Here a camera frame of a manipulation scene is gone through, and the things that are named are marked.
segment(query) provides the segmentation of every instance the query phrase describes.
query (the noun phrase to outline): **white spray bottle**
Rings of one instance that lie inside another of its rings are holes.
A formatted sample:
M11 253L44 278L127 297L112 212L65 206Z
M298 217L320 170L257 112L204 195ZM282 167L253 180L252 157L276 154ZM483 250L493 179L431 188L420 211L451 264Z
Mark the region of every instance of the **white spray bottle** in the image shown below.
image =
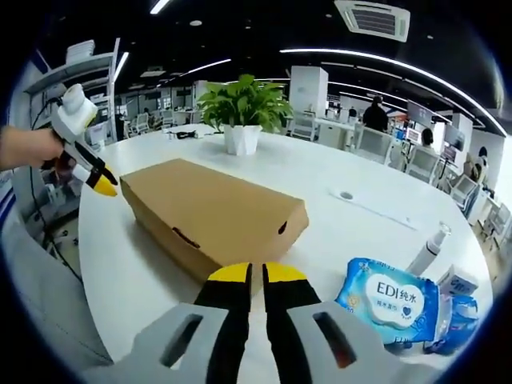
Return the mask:
M429 267L432 261L441 251L441 245L447 235L451 234L451 229L444 222L439 223L439 231L429 238L423 248L420 249L416 258L407 267L406 272L420 277Z

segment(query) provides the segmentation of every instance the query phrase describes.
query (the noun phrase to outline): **cardboard box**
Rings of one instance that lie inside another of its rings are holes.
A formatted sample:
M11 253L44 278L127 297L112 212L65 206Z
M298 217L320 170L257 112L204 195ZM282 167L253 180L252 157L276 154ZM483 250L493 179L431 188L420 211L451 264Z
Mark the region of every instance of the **cardboard box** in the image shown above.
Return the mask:
M137 221L203 283L223 266L276 262L309 225L303 200L175 159L121 177Z

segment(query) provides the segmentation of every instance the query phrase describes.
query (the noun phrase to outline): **black ceiling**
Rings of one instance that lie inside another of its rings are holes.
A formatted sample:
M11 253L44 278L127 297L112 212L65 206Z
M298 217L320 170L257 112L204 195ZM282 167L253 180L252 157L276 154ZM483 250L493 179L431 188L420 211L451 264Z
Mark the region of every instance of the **black ceiling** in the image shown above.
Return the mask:
M50 66L65 61L66 48L77 42L94 39L96 52L112 51L116 37L120 51L130 57L116 82L116 92L133 84L155 86L159 80L171 79L174 72L231 58L232 61L176 78L170 85L189 85L205 79L227 82L242 73L257 78L287 78L292 65L323 66L332 82L350 83L396 94L427 105L433 110L453 109L449 102L422 88L384 74L342 66L325 66L338 62L365 66L398 74L423 84L474 112L474 107L444 86L383 62L337 54L280 54L287 48L332 48L379 54L427 70L451 82L486 108L506 105L501 80L510 81L512 58L498 44L500 15L484 7L455 4L447 0L393 0L411 12L406 43L376 38L348 31L332 0L297 2L295 0L171 0L158 15L150 15L154 0L89 0L73 2L56 10L48 31L40 42L40 51ZM200 26L190 22L200 20ZM166 73L160 78L140 78L148 66L161 66ZM365 91L330 86L329 93L339 91L365 94ZM391 100L401 105L400 101ZM495 128L481 118L487 129Z

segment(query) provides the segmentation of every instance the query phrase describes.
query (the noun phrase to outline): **floor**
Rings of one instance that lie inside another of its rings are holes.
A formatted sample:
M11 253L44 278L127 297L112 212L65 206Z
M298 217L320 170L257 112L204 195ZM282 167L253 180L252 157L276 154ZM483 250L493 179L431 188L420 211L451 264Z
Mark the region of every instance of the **floor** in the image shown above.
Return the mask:
M72 220L65 224L57 233L54 234L54 236L58 236L61 232L64 230L68 231L68 235L73 238L78 238L78 220ZM502 274L500 274L500 271L503 271L505 269L505 266L502 263L502 260L498 256L498 248L494 244L491 249L491 244L493 244L494 240L487 240L486 242L483 241L483 236L481 235L482 228L480 227L480 224L476 224L473 227L473 232L480 243L480 247L482 248L482 252L486 258L487 261L487 267L489 269L489 275L490 280L493 285L493 292L494 296L498 294L501 289L502 285L505 282L505 278L500 278ZM80 261L78 258L78 246L73 244L72 241L66 242L62 245L62 248L60 249L62 256L64 259L68 262L68 264L73 268L73 270L78 274L81 275L80 271Z

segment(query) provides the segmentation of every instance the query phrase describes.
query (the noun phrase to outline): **blue package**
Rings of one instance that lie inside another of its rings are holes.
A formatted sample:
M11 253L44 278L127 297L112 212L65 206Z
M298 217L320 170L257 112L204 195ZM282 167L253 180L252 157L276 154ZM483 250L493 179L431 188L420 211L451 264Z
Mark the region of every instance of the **blue package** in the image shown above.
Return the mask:
M451 312L447 326L442 326L440 335L433 342L425 342L427 353L452 354L473 335L478 325L478 305L474 298L457 294L450 297Z
M380 333L384 344L430 342L438 320L439 290L384 262L354 258L336 302Z

